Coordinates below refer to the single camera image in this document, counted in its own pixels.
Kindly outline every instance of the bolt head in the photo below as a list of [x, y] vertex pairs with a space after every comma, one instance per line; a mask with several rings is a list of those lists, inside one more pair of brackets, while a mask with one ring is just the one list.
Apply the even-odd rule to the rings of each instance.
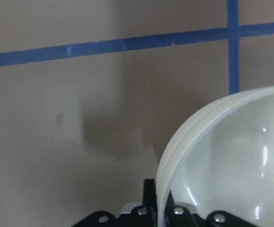
[[104, 216], [99, 217], [98, 222], [105, 223], [105, 222], [108, 222], [108, 220], [109, 220], [109, 217], [104, 215]]
[[184, 210], [182, 207], [175, 207], [174, 208], [174, 213], [177, 215], [182, 215], [184, 213]]
[[225, 216], [222, 215], [222, 214], [215, 214], [215, 215], [213, 216], [213, 220], [214, 220], [215, 222], [218, 222], [218, 223], [224, 223], [224, 222], [226, 221], [226, 218], [225, 218]]
[[137, 212], [139, 215], [146, 215], [147, 214], [146, 207], [139, 208]]

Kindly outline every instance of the plastic bowl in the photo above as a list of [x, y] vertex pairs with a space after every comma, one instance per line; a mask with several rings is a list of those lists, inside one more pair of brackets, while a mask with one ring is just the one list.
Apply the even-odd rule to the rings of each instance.
[[171, 190], [206, 218], [215, 210], [274, 226], [274, 87], [196, 112], [170, 140], [157, 172], [158, 226]]

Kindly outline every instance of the metal bracket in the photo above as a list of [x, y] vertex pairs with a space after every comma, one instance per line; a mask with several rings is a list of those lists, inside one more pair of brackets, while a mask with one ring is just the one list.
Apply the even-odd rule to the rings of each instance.
[[[165, 219], [168, 227], [257, 227], [225, 211], [214, 211], [207, 219], [192, 214], [185, 206], [176, 205], [169, 194]], [[119, 218], [97, 211], [73, 227], [157, 227], [157, 197], [154, 179], [145, 179], [142, 205]]]

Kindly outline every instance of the wall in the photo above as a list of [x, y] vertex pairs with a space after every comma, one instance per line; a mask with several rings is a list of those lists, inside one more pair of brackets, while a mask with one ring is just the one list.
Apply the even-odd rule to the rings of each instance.
[[[239, 22], [274, 22], [274, 1], [241, 0]], [[0, 53], [226, 26], [225, 0], [0, 1]], [[69, 227], [140, 201], [228, 72], [227, 40], [0, 67], [0, 226]], [[240, 89], [270, 85], [274, 35], [241, 39]]]

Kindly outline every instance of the blue painter's tape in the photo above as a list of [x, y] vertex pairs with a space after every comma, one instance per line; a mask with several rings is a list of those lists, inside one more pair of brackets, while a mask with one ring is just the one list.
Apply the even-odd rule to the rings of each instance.
[[238, 0], [227, 1], [228, 16], [228, 59], [230, 94], [239, 92], [239, 18]]
[[230, 94], [239, 92], [239, 39], [228, 40]]
[[274, 34], [274, 23], [259, 24], [259, 25], [245, 25], [240, 27], [241, 37], [270, 35], [270, 34]]
[[238, 22], [238, 0], [227, 1], [227, 22], [230, 29], [236, 29]]
[[227, 38], [227, 28], [216, 28], [83, 44], [61, 45], [33, 50], [0, 53], [0, 66], [88, 56], [102, 53], [140, 50], [170, 45], [191, 44]]

